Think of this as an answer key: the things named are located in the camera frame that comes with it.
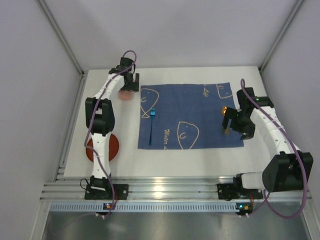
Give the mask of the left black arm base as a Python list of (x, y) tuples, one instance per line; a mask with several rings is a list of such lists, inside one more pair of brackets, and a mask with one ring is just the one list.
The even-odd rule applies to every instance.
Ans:
[(85, 190), (85, 200), (126, 200), (128, 198), (128, 184), (113, 183), (112, 185), (114, 192), (109, 180), (105, 177), (91, 176), (89, 180), (86, 178), (80, 180), (80, 187)]

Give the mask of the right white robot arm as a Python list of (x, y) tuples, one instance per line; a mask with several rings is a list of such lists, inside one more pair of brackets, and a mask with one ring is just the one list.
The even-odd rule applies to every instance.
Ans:
[(250, 140), (259, 131), (270, 156), (266, 168), (258, 172), (239, 173), (233, 183), (241, 192), (266, 190), (269, 193), (299, 191), (311, 173), (313, 157), (302, 152), (284, 136), (274, 104), (267, 96), (256, 96), (253, 88), (237, 93), (239, 109), (223, 108), (222, 129), (240, 133), (241, 140)]

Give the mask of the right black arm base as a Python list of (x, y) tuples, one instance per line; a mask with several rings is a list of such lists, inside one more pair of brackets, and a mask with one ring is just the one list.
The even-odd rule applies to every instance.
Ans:
[(263, 194), (258, 189), (246, 189), (242, 185), (242, 174), (237, 174), (232, 178), (232, 183), (217, 184), (218, 198), (220, 200), (260, 200)]

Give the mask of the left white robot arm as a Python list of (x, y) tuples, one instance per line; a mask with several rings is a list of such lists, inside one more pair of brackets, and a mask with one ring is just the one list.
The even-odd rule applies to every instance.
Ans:
[(137, 92), (139, 75), (135, 73), (136, 61), (128, 57), (121, 57), (119, 65), (112, 68), (106, 77), (101, 89), (85, 100), (85, 122), (87, 127), (86, 140), (92, 140), (92, 146), (85, 143), (87, 149), (92, 150), (94, 180), (106, 179), (111, 182), (109, 165), (110, 137), (114, 130), (116, 119), (112, 101), (121, 90)]

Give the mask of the pink plastic cup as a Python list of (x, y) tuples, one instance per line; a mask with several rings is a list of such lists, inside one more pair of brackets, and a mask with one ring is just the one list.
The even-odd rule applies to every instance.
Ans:
[(121, 90), (118, 92), (118, 97), (122, 101), (130, 101), (133, 98), (133, 92)]

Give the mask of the blue cloth placemat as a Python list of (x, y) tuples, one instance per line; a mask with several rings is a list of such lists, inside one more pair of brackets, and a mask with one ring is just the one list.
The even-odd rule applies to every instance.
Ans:
[[(222, 108), (234, 108), (231, 84), (161, 84), (140, 89), (141, 150), (241, 148), (239, 133), (222, 133)], [(152, 144), (150, 110), (155, 108)]]

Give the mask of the blue metallic fork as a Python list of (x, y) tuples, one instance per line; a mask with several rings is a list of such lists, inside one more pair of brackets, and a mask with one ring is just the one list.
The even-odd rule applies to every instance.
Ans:
[(154, 107), (151, 108), (150, 110), (150, 134), (149, 134), (149, 142), (148, 144), (151, 146), (152, 145), (152, 134), (153, 134), (153, 120), (155, 118), (156, 115), (156, 110)]

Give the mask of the gold spoon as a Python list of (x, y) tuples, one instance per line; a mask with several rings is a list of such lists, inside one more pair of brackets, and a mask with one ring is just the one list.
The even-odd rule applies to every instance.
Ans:
[(226, 116), (226, 114), (227, 114), (227, 107), (226, 106), (224, 106), (223, 108), (222, 108), (222, 110), (221, 110), (221, 114), (223, 115), (223, 117), (227, 117)]

